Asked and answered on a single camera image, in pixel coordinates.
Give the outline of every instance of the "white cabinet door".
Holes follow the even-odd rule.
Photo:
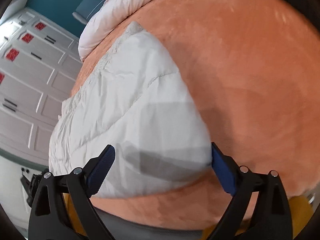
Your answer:
[[[31,31],[22,32],[16,39],[13,44],[30,51],[34,57],[48,62],[49,65],[59,66],[60,71],[65,75],[76,79],[83,64],[79,56],[56,47]]]
[[[0,148],[10,147],[13,152],[9,152],[21,158],[48,165],[53,129],[54,126],[21,113],[7,102],[0,105]]]
[[[0,100],[47,124],[57,123],[74,79],[18,47],[4,50],[0,72]]]
[[[65,49],[68,49],[73,44],[73,42],[75,42],[73,38],[68,37],[44,20],[36,21],[32,25],[32,27],[33,31],[40,32],[45,40],[49,41],[52,44],[59,44]]]

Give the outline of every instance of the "cabinet door panel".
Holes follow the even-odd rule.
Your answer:
[[[8,61],[6,56],[12,51],[16,50],[19,54],[12,60],[12,64],[23,71],[28,72],[30,75],[35,76],[44,83],[47,83],[54,68],[46,64],[43,60],[39,60],[36,56],[31,53],[27,53],[19,48],[10,47],[5,55],[4,59]]]
[[[24,120],[15,112],[0,108],[0,134],[7,138],[12,144],[19,144],[25,148],[29,145],[32,123]]]
[[[41,114],[52,120],[58,121],[58,115],[61,115],[62,101],[47,96]]]
[[[72,51],[75,55],[77,55],[77,58],[78,58],[78,59],[80,59],[80,56],[79,56],[79,42],[76,42],[76,43],[73,45],[71,51]]]
[[[17,80],[10,74],[6,74],[0,85],[0,93],[13,103],[31,110],[37,111],[42,93],[31,86]]]
[[[15,49],[17,51],[19,51],[18,56],[13,60],[10,61],[6,58],[6,55],[9,53],[9,51],[11,49]],[[22,67],[20,68],[22,71],[28,71],[28,74],[30,76],[33,76],[34,81],[35,81],[35,86],[39,86],[40,82],[42,83],[41,86],[41,90],[46,90],[48,91],[49,94],[55,95],[55,94],[61,94],[60,92],[57,93],[57,88],[52,89],[52,83],[54,82],[56,76],[58,73],[68,77],[69,79],[71,79],[73,81],[73,84],[76,82],[76,77],[78,75],[78,72],[80,70],[75,71],[76,68],[74,67],[70,67],[67,65],[66,66],[62,65],[62,63],[65,61],[66,57],[68,56],[67,54],[64,55],[62,57],[62,59],[60,60],[60,64],[55,64],[52,60],[50,60],[49,58],[46,58],[44,55],[42,55],[41,53],[38,53],[36,55],[33,55],[33,50],[32,47],[26,46],[24,44],[18,44],[18,43],[13,43],[12,46],[8,46],[7,49],[4,50],[4,56],[3,58],[5,59],[5,65],[8,64],[16,64],[16,61],[20,60],[20,55],[24,56],[24,57],[30,57],[31,59],[36,61],[36,64],[22,64]],[[35,68],[35,66],[39,66],[47,69],[47,70],[42,70],[39,71],[39,73],[44,73],[41,75],[41,78],[39,78],[40,74],[39,73],[35,73],[35,71],[33,71],[33,69]],[[13,72],[14,71],[14,67],[10,67],[10,71]],[[70,91],[71,90],[61,90],[58,89],[59,91],[64,92],[64,97],[68,98]]]
[[[0,105],[0,142],[17,150],[21,158],[43,164],[48,160],[54,126]]]
[[[71,91],[73,86],[75,85],[74,79],[71,79],[68,76],[65,76],[61,72],[58,72],[56,77],[52,82],[52,87],[60,90],[62,92]]]
[[[40,31],[41,34],[43,34],[50,41],[58,43],[66,49],[68,49],[74,41],[73,38],[68,37],[44,20],[35,22],[33,24],[33,28],[35,28],[37,31]]]
[[[61,62],[62,68],[66,70],[68,73],[70,73],[70,77],[75,79],[77,78],[81,67],[82,67],[82,62],[80,60],[75,59],[74,57],[70,55],[66,55],[63,61]]]
[[[56,64],[60,62],[62,56],[65,54],[64,51],[58,49],[49,41],[42,39],[30,31],[23,32],[21,35],[19,35],[18,41],[19,43],[27,44],[29,47],[32,47],[32,52],[38,57],[48,57]]]

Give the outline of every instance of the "yellow fabric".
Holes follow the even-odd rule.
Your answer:
[[[76,209],[73,205],[73,202],[72,202],[70,195],[63,194],[63,197],[64,197],[64,202],[66,204],[66,209],[67,209],[67,212],[68,212],[68,215],[69,215],[69,218],[70,218],[70,221],[71,221],[71,224],[72,224],[74,230],[83,236],[87,236],[86,232],[84,231],[84,229],[82,227],[80,219],[78,218]]]
[[[289,206],[292,218],[293,238],[295,238],[309,222],[313,215],[313,210],[311,205],[308,203],[308,199],[304,196],[289,199]],[[205,229],[202,232],[202,238],[200,240],[206,240],[214,228],[215,226]],[[243,232],[244,230],[240,229],[238,230],[237,235]]]

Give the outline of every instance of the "textured blue grip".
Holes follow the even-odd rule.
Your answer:
[[[229,169],[228,165],[224,162],[222,155],[212,146],[212,168],[216,173],[220,184],[225,192],[234,196],[236,194],[236,180]]]
[[[116,150],[110,145],[106,152],[101,157],[100,161],[93,168],[90,175],[87,177],[87,195],[91,197],[97,194],[106,175],[108,174],[113,162],[116,158]]]

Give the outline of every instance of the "white wall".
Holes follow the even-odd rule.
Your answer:
[[[8,19],[10,16],[14,15],[21,9],[25,7],[27,0],[12,0],[11,4],[8,6],[3,16],[0,19],[0,25]]]
[[[26,202],[27,194],[20,182],[21,168],[21,165],[0,156],[0,203],[14,225],[28,228],[31,208]],[[41,173],[29,170],[29,174],[24,173],[29,180],[32,174]]]

